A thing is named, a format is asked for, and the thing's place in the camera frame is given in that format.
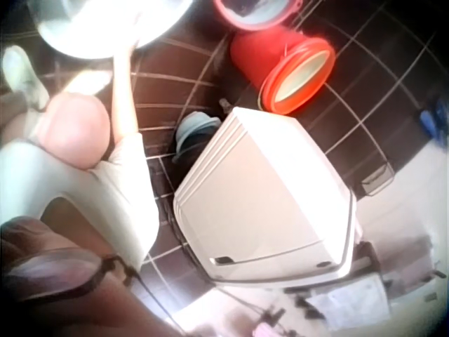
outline paper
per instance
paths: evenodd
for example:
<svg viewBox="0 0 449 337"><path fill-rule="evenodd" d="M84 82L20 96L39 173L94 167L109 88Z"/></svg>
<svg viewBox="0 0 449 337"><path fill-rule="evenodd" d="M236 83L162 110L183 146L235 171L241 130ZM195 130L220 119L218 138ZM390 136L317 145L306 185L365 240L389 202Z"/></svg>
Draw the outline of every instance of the paper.
<svg viewBox="0 0 449 337"><path fill-rule="evenodd" d="M390 318L385 288L377 273L307 299L326 317L330 330L376 324Z"/></svg>

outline white shirt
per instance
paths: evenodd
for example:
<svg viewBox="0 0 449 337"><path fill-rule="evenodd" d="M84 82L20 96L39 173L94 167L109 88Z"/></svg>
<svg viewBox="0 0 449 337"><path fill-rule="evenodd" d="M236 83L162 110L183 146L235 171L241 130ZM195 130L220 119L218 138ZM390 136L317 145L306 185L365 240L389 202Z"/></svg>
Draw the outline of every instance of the white shirt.
<svg viewBox="0 0 449 337"><path fill-rule="evenodd" d="M140 133L125 137L109 161L89 171L23 140L0 150L0 224L16 216L40 219L58 197L70 201L128 264L140 269L159 229Z"/></svg>

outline person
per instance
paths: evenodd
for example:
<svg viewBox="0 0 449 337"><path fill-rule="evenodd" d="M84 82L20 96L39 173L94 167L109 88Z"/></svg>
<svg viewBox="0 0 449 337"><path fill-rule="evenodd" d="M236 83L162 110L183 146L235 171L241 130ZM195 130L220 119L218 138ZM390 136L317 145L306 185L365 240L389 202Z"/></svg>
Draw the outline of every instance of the person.
<svg viewBox="0 0 449 337"><path fill-rule="evenodd" d="M111 128L104 105L76 93L48 102L27 54L6 48L1 66L12 93L0 98L0 224L41 219L75 244L99 256L116 253L139 270L156 240L159 212L130 82L134 23L124 23L116 39L115 148L107 161L101 160Z"/></svg>
<svg viewBox="0 0 449 337"><path fill-rule="evenodd" d="M113 58L115 148L107 161L101 160L110 134L103 104L64 92L50 100L25 51L4 51L1 66L12 90L0 97L7 334L181 336L179 326L162 322L111 273L121 265L151 295L138 270L159 215L133 104L131 27L125 25Z"/></svg>
<svg viewBox="0 0 449 337"><path fill-rule="evenodd" d="M100 258L40 220L14 218L0 230L6 335L185 335L150 312Z"/></svg>

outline white appliance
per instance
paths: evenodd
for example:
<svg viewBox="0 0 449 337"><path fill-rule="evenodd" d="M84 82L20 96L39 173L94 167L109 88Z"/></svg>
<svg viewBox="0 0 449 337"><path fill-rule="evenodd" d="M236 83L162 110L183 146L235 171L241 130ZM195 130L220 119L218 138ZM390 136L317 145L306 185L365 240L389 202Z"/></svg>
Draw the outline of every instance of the white appliance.
<svg viewBox="0 0 449 337"><path fill-rule="evenodd" d="M216 284L286 288L349 273L355 196L294 118L234 108L173 204Z"/></svg>

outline red bucket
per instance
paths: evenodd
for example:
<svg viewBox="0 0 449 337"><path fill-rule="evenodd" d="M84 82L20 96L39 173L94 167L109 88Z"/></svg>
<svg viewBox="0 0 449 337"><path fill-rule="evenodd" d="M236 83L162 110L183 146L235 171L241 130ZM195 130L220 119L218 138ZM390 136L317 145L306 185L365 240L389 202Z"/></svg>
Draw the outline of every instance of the red bucket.
<svg viewBox="0 0 449 337"><path fill-rule="evenodd" d="M214 0L220 15L231 25L247 31L267 29L278 25L302 6L302 0L261 0L252 13L242 16L227 8L222 0Z"/></svg>
<svg viewBox="0 0 449 337"><path fill-rule="evenodd" d="M324 39L275 26L236 35L231 59L258 89L267 111L289 114L322 87L335 64L335 51Z"/></svg>

